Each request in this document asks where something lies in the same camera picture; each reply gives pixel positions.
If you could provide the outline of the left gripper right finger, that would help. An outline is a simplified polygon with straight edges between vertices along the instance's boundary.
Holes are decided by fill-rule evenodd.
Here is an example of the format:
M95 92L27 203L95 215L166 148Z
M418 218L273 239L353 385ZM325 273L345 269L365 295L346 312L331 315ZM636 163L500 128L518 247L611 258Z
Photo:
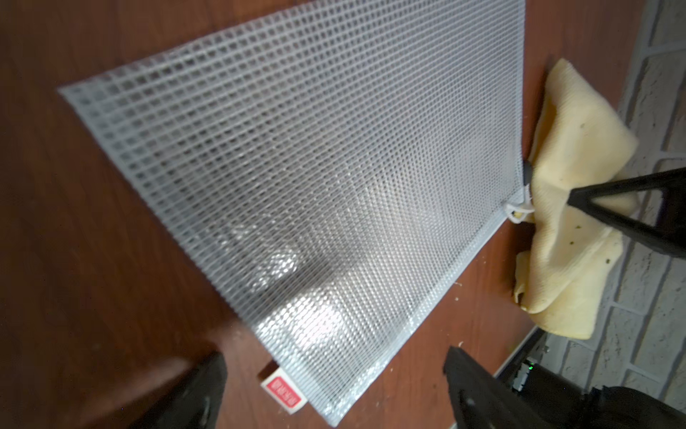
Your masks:
M443 373L458 428L550 427L463 349L448 349Z

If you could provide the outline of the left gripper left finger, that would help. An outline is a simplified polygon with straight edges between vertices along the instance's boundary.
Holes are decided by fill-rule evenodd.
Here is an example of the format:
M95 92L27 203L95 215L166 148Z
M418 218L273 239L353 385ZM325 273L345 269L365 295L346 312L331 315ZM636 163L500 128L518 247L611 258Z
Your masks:
M215 351L192 368L169 393L156 402L130 428L216 428L227 368Z

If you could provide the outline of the yellow cleaning cloth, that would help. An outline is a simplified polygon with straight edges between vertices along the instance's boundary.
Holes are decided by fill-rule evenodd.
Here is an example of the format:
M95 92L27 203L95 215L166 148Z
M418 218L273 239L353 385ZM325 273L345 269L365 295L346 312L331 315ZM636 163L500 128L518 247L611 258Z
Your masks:
M516 257L514 302L546 332L591 338L623 234L571 207L573 189L622 180L638 139L565 59L548 73L533 137L532 246Z

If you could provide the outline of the white mesh document bag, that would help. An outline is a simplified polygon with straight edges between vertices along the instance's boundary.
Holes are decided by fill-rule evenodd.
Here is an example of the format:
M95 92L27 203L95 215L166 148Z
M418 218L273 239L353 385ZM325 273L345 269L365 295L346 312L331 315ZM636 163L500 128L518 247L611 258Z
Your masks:
M314 1L60 88L329 424L523 201L525 3Z

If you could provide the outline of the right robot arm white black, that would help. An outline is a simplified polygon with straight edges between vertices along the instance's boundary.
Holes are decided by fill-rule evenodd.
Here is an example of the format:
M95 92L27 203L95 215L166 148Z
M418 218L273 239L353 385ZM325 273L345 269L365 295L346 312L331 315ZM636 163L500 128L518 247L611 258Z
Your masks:
M657 191L662 200L653 225L634 220L598 203L631 191ZM583 213L660 254L685 259L685 169L572 189L565 207ZM684 428L685 414L625 387L604 387L590 393L573 391L562 380L547 382L539 368L527 380L543 388L541 396L521 394L537 418L549 428Z

